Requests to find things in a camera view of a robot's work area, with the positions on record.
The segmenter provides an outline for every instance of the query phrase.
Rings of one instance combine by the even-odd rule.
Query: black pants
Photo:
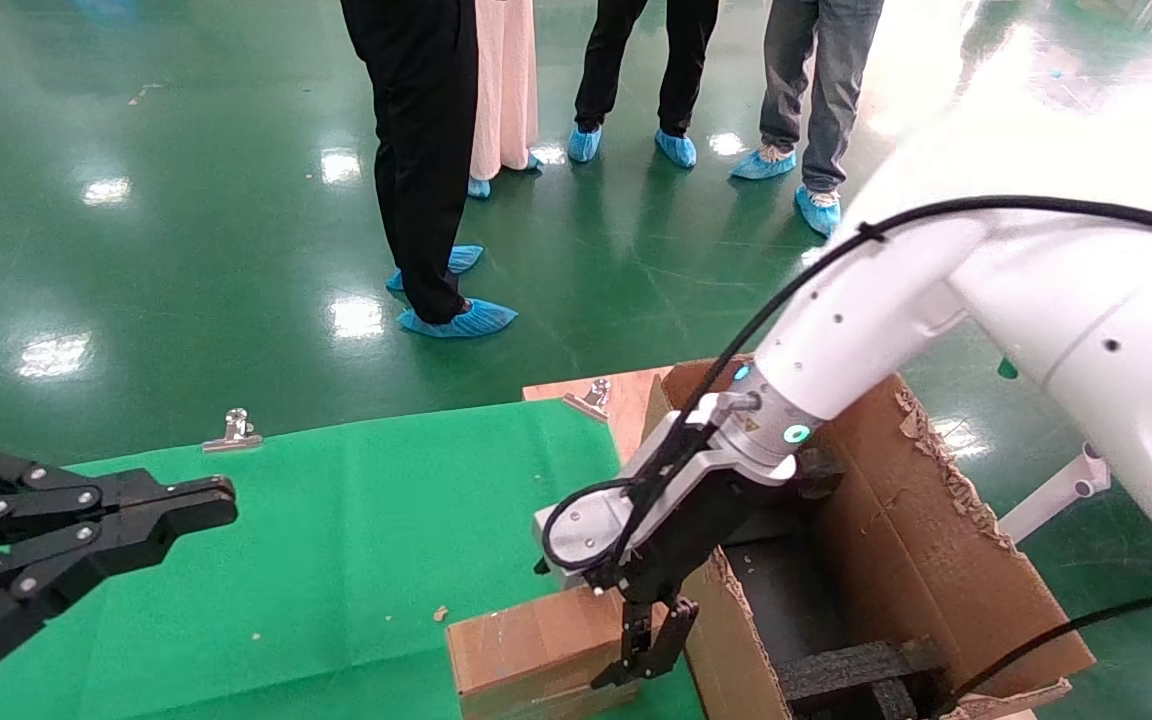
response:
[[[691,109],[700,94],[700,73],[705,69],[705,47],[718,22],[718,0],[668,0],[666,32],[669,36],[669,63],[660,81],[657,115],[660,129],[682,137],[691,126]],[[649,0],[598,0],[594,31],[585,46],[585,76],[576,92],[576,124],[591,132],[616,104],[621,60],[630,40],[635,20]]]
[[[376,198],[412,311],[450,323],[479,96],[473,0],[340,0],[376,106]]]

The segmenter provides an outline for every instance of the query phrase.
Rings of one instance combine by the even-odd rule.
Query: blue shoe cover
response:
[[[407,309],[397,316],[397,324],[412,333],[420,333],[430,338],[483,338],[503,331],[506,325],[513,323],[513,319],[518,316],[515,311],[498,305],[495,302],[472,300],[472,297],[468,297],[468,302],[470,302],[470,309],[454,316],[452,323],[431,325],[417,318],[411,309]]]
[[[794,200],[799,206],[803,219],[812,225],[814,232],[826,237],[833,234],[833,228],[838,227],[838,220],[842,218],[842,202],[835,202],[835,204],[823,209],[812,202],[812,194],[808,191],[805,185],[801,185],[799,190],[794,194]]]
[[[664,129],[657,129],[657,146],[680,168],[696,167],[696,146],[692,145],[691,138],[675,137]]]
[[[593,132],[582,132],[579,127],[574,127],[571,137],[567,138],[567,154],[577,162],[589,162],[598,152],[598,141],[602,141],[602,126]]]
[[[450,270],[453,275],[461,274],[465,270],[471,268],[483,256],[482,245],[455,245],[452,247],[452,257],[447,260],[447,270]],[[394,274],[389,276],[388,281],[385,281],[385,287],[393,291],[403,290],[403,273],[402,270],[394,270]]]
[[[736,167],[732,168],[732,176],[734,179],[773,179],[775,176],[783,176],[783,174],[794,169],[797,164],[799,164],[799,159],[794,152],[790,152],[786,158],[768,162],[756,150],[750,152],[749,156],[741,158],[740,162],[736,162]]]
[[[486,200],[491,195],[492,183],[488,181],[480,181],[479,179],[470,179],[470,197],[477,197],[477,199]]]

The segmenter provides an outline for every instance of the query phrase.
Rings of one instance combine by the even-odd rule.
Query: green cloth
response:
[[[559,401],[365,420],[88,462],[229,475],[238,521],[106,579],[0,664],[0,720],[460,717],[445,623],[554,591],[531,514],[611,478],[605,425]],[[680,665],[606,717],[700,719]]]

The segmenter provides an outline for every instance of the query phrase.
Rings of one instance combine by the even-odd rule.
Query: wooden board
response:
[[[578,381],[546,382],[539,386],[522,388],[524,400],[548,400],[562,397],[570,392],[576,397],[585,397],[590,384],[596,379],[607,378],[612,382],[612,393],[607,397],[608,427],[616,441],[616,453],[621,462],[634,455],[643,442],[643,420],[649,410],[649,396],[652,395],[653,378],[669,372],[670,366],[632,370],[628,373],[614,373],[594,378],[582,378]]]
[[[658,606],[653,626],[664,622]],[[573,588],[447,628],[465,720],[577,720],[630,700],[639,684],[591,691],[620,657],[621,598]]]

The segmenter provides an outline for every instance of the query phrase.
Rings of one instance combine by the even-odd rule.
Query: cardboard flap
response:
[[[755,614],[722,548],[682,583],[700,605],[687,637],[687,661],[710,720],[787,720],[776,670],[755,632]]]
[[[852,639],[931,635],[957,684],[1068,617],[1033,566],[996,532],[967,478],[937,454],[938,439],[902,432],[902,423],[927,429],[916,416],[905,423],[910,414],[922,407],[893,376],[823,430],[820,441],[849,471],[814,531],[838,571]],[[1078,635],[1066,635],[980,692],[1038,691],[1093,661]]]
[[[1007,717],[1017,715],[1025,710],[1033,710],[1039,705],[1047,705],[1048,702],[1060,700],[1071,689],[1069,680],[1060,679],[1054,685],[1048,685],[1041,691],[1015,694],[1006,700],[969,694],[954,712],[943,717],[942,720],[1006,720]]]
[[[645,420],[643,422],[643,441],[649,439],[649,434],[652,434],[657,427],[657,424],[664,416],[669,414],[672,407],[669,406],[668,396],[664,392],[664,381],[660,376],[652,378],[652,392],[647,395],[647,411]]]
[[[713,387],[710,387],[708,392],[723,392],[723,389],[730,388],[732,376],[736,374],[737,367],[749,363],[749,355],[732,357],[730,363],[727,363],[723,372],[718,374]],[[664,389],[664,396],[668,401],[667,407],[669,410],[685,404],[687,397],[691,395],[691,391],[696,386],[699,386],[700,381],[705,378],[705,370],[708,370],[708,366],[712,364],[712,359],[692,359],[690,363],[679,363],[673,366],[673,370],[669,370],[669,373],[660,381],[660,388]],[[652,420],[652,418],[654,418],[652,410],[647,410],[647,419]]]

